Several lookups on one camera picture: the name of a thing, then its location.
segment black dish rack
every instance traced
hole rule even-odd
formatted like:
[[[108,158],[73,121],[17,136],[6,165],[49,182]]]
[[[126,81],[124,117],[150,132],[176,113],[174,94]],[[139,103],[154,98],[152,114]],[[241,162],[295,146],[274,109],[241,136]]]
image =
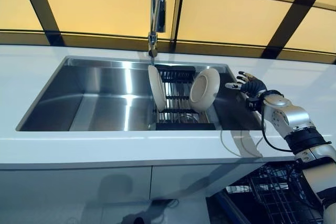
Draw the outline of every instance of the black dish rack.
[[[205,112],[194,111],[189,94],[196,70],[191,66],[155,65],[166,93],[166,108],[156,109],[156,130],[215,130]]]
[[[307,193],[309,191],[302,187],[301,174],[293,170],[294,165],[294,162],[268,163],[226,187],[226,191],[233,202],[237,198],[246,199],[247,195],[252,193],[256,203],[265,208],[269,218],[267,223],[322,224],[322,208],[317,200]],[[254,208],[254,204],[243,206],[250,211]],[[254,215],[260,218],[257,212],[255,210]]]

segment white cabinet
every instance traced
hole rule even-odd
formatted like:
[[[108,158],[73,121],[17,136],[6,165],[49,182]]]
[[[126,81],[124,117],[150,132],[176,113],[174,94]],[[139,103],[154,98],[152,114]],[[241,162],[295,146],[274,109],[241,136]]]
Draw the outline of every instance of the white cabinet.
[[[209,197],[263,164],[153,166],[151,199]]]
[[[0,171],[0,207],[148,200],[151,167]]]

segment black cable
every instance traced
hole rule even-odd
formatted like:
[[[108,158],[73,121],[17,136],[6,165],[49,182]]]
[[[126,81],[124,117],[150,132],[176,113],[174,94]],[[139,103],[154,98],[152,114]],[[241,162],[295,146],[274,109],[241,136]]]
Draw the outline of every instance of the black cable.
[[[288,186],[288,189],[289,191],[292,193],[292,195],[298,200],[300,201],[302,204],[304,204],[305,206],[309,207],[309,208],[312,208],[316,211],[320,211],[321,210],[321,207],[316,207],[314,206],[312,203],[309,202],[309,204],[307,202],[305,202],[304,199],[302,199],[299,195],[297,195],[293,189],[290,188],[290,182],[289,182],[289,179],[290,179],[290,175],[292,174],[292,172],[294,171],[295,169],[295,165],[293,165],[293,167],[287,172],[287,186]]]
[[[280,148],[276,148],[275,146],[273,146],[266,138],[266,134],[265,134],[265,127],[264,127],[264,105],[261,105],[261,131],[262,131],[262,136],[264,137],[266,143],[272,147],[273,149],[277,150],[277,151],[281,151],[281,152],[292,152],[291,150],[285,150],[285,149],[280,149]]]

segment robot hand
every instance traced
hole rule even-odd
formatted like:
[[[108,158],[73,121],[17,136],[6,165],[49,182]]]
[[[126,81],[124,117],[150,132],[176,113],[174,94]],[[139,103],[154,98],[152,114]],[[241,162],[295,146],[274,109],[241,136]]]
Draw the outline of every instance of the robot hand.
[[[252,74],[243,71],[239,71],[238,73],[241,76],[237,76],[237,79],[243,82],[238,81],[237,83],[226,83],[225,87],[228,89],[240,90],[242,93],[246,93],[249,97],[258,97],[267,91],[265,84]]]

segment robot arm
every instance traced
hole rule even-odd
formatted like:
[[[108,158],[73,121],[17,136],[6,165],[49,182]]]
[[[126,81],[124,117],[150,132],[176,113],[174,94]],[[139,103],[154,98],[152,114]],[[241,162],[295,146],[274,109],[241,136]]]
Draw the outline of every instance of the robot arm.
[[[280,92],[267,90],[265,84],[251,74],[241,71],[239,74],[242,76],[237,79],[243,82],[226,83],[225,87],[249,96],[246,105],[261,114],[263,134],[265,119],[286,140],[290,150],[271,147],[294,153],[306,181],[323,204],[324,223],[336,224],[336,150],[331,142],[323,139],[303,108],[294,106]]]

